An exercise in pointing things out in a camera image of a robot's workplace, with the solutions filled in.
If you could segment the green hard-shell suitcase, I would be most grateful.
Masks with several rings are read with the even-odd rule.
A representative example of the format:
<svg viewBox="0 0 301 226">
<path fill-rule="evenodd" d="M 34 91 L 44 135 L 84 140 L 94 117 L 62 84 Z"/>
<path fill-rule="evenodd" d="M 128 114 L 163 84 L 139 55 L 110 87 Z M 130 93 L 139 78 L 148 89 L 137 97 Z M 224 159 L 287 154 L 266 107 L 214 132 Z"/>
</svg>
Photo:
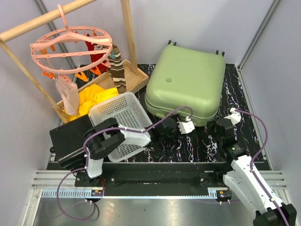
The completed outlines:
<svg viewBox="0 0 301 226">
<path fill-rule="evenodd" d="M 146 87 L 147 110 L 159 118 L 176 110 L 203 127 L 217 114 L 226 69 L 224 52 L 207 53 L 169 42 Z"/>
</svg>

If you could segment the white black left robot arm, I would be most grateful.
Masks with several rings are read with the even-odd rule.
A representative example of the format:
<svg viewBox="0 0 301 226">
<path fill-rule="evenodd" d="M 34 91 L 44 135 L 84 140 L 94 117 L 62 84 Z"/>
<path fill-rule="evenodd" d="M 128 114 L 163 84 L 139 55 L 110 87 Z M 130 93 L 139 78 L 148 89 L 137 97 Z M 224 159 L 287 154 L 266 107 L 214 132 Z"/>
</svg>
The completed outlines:
<svg viewBox="0 0 301 226">
<path fill-rule="evenodd" d="M 177 116 L 165 117 L 146 128 L 123 126 L 115 118 L 108 118 L 86 132 L 83 144 L 86 152 L 85 181 L 91 186 L 100 184 L 104 158 L 123 145 L 138 148 L 152 147 L 162 139 L 175 138 L 181 132 Z"/>
</svg>

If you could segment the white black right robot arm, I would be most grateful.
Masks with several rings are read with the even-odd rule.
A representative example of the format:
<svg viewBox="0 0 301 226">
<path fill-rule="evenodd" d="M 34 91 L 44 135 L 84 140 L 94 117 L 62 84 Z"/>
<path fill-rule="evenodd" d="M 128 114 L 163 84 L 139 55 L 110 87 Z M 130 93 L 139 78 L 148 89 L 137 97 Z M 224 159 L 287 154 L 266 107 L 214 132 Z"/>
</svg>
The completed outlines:
<svg viewBox="0 0 301 226">
<path fill-rule="evenodd" d="M 271 189 L 257 170 L 248 151 L 235 138 L 235 121 L 229 116 L 209 125 L 219 154 L 229 164 L 229 170 L 214 174 L 218 186 L 227 186 L 243 203 L 255 226 L 294 226 L 297 210 L 286 204 Z"/>
</svg>

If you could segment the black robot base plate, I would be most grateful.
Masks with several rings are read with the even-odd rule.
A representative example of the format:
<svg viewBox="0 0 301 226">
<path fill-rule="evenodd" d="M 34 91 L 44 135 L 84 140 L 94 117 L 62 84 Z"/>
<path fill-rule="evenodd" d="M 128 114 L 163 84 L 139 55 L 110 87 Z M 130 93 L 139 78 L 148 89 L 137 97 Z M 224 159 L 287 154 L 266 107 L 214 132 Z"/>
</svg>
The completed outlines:
<svg viewBox="0 0 301 226">
<path fill-rule="evenodd" d="M 252 203 L 263 192 L 248 157 L 227 162 L 105 162 L 101 175 L 90 178 L 83 169 L 36 173 L 34 184 L 43 196 L 59 198 L 226 199 L 231 190 Z"/>
</svg>

